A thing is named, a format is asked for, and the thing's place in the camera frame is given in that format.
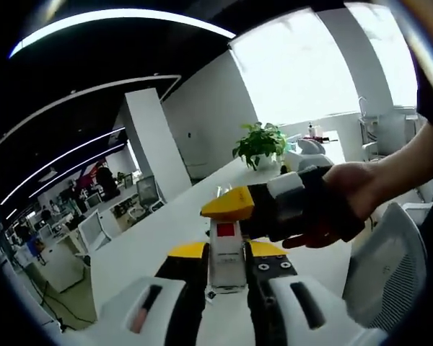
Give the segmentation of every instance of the white pillar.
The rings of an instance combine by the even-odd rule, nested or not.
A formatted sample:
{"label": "white pillar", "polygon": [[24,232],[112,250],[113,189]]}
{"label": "white pillar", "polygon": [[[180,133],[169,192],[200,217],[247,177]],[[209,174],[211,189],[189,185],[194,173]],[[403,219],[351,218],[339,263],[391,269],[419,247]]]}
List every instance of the white pillar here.
{"label": "white pillar", "polygon": [[121,116],[145,176],[153,174],[167,202],[189,189],[191,181],[168,127],[155,89],[125,94]]}
{"label": "white pillar", "polygon": [[351,77],[368,115],[393,111],[393,100],[385,73],[366,33],[348,9],[318,12],[348,65]]}

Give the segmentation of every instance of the ceiling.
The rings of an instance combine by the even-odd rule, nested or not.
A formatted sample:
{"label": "ceiling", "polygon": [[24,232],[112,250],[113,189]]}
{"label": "ceiling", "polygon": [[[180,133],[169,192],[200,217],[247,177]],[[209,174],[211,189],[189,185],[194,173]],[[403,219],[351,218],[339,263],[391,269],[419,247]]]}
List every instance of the ceiling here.
{"label": "ceiling", "polygon": [[[23,37],[51,22],[98,9],[156,9],[210,22],[239,34],[295,8],[314,10],[343,6],[342,1],[287,0],[50,0],[0,1],[0,140],[45,106],[101,84],[145,76],[180,75],[179,87],[227,49],[228,39],[189,25],[156,19],[104,19],[55,32],[7,56]],[[61,3],[44,21],[49,4]],[[159,96],[174,79],[138,81],[97,90],[40,112],[0,141],[0,202],[26,177],[68,150],[113,129],[125,92],[157,88]],[[55,164],[58,172],[119,143],[96,141]],[[29,202],[29,192],[42,186],[38,176],[0,207],[6,216]]]}

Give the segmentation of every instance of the white table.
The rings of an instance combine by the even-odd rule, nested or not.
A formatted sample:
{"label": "white table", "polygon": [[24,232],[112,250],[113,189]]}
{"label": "white table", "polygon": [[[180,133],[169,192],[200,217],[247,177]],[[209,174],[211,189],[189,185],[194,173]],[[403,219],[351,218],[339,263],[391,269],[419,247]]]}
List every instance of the white table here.
{"label": "white table", "polygon": [[[332,144],[334,151],[340,145],[325,144],[326,153]],[[254,172],[235,159],[97,250],[92,255],[91,267],[97,314],[105,302],[133,281],[141,276],[154,276],[173,247],[208,239],[204,232],[209,229],[209,220],[200,217],[199,212],[202,205],[214,198],[217,186],[261,183],[278,174],[278,167]],[[323,249],[290,249],[288,257],[299,275],[311,275],[341,296],[350,254],[351,245],[338,241]],[[247,291],[215,298],[214,305],[204,311],[198,345],[255,344],[246,295]]]}

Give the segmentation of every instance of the office floor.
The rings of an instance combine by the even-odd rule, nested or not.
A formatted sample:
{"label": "office floor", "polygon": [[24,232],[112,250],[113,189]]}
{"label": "office floor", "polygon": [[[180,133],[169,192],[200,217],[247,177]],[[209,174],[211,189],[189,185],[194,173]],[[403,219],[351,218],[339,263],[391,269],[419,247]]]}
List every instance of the office floor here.
{"label": "office floor", "polygon": [[81,282],[62,293],[57,293],[48,285],[44,297],[43,308],[53,317],[56,313],[56,318],[62,319],[69,328],[85,329],[90,325],[89,322],[96,321],[92,281],[88,268],[85,269],[84,279]]}

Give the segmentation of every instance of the human hand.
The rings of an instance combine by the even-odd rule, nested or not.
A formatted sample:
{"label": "human hand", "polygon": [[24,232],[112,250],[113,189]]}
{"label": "human hand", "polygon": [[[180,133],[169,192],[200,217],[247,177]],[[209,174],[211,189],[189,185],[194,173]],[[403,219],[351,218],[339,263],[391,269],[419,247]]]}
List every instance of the human hand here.
{"label": "human hand", "polygon": [[[327,185],[343,195],[354,214],[366,221],[378,204],[376,193],[377,166],[369,162],[350,162],[333,166],[323,177]],[[322,220],[311,225],[312,230],[284,240],[283,247],[326,247],[340,239],[330,226]]]}

